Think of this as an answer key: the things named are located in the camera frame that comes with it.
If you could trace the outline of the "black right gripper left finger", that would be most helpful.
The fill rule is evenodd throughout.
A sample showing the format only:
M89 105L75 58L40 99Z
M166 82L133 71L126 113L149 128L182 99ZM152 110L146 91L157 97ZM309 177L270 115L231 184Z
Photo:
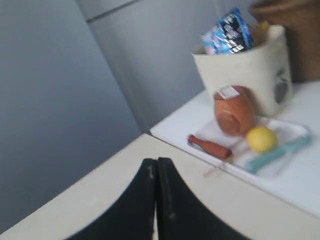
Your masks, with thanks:
M154 232L157 162L146 158L121 196L70 240L151 240Z

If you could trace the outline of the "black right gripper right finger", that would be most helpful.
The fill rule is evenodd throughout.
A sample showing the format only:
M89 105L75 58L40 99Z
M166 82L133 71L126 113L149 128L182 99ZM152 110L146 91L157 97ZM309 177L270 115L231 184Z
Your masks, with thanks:
M157 160L156 218L160 240L248 239L196 197L170 158Z

